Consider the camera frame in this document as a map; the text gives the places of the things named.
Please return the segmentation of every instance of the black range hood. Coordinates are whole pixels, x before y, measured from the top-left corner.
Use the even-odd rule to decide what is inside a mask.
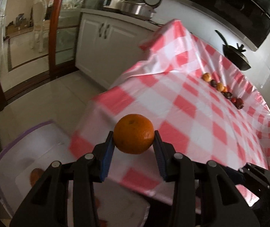
[[[179,0],[228,27],[256,51],[270,33],[270,0]]]

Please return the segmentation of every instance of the cabinet handle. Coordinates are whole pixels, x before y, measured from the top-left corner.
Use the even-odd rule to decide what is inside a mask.
[[[106,30],[104,31],[104,39],[107,39],[107,31],[108,31],[108,28],[110,27],[110,24],[107,25],[107,28]]]
[[[99,37],[101,37],[101,30],[102,30],[102,28],[103,28],[103,26],[104,26],[104,23],[102,23],[101,25],[100,25],[100,27],[99,27]]]

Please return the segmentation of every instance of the kitchen cabinet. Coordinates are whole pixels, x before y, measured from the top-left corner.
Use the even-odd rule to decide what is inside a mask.
[[[76,67],[105,88],[142,56],[141,40],[153,32],[106,16],[83,13],[76,52]]]

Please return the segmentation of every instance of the table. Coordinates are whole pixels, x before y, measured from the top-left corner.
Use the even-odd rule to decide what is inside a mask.
[[[78,158],[105,141],[117,121],[137,113],[150,119],[162,140],[193,161],[215,160],[238,169],[250,162],[270,169],[270,110],[242,72],[210,45],[172,20],[140,45],[146,60],[137,62],[96,96],[72,136],[70,151]],[[202,81],[209,72],[236,97],[235,106]],[[121,185],[172,203],[173,183],[159,175],[153,148],[140,155],[115,150],[108,177]],[[256,196],[238,189],[252,205]]]

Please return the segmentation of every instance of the black frying pan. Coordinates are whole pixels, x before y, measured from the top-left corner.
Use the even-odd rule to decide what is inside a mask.
[[[248,60],[245,57],[245,55],[242,54],[242,52],[245,52],[246,50],[243,49],[244,45],[242,44],[239,46],[237,44],[238,48],[235,48],[231,45],[228,45],[225,37],[217,30],[215,30],[219,37],[223,40],[225,45],[223,44],[223,53],[226,58],[228,58],[236,67],[238,67],[241,71],[246,71],[251,68],[251,66],[248,64]]]

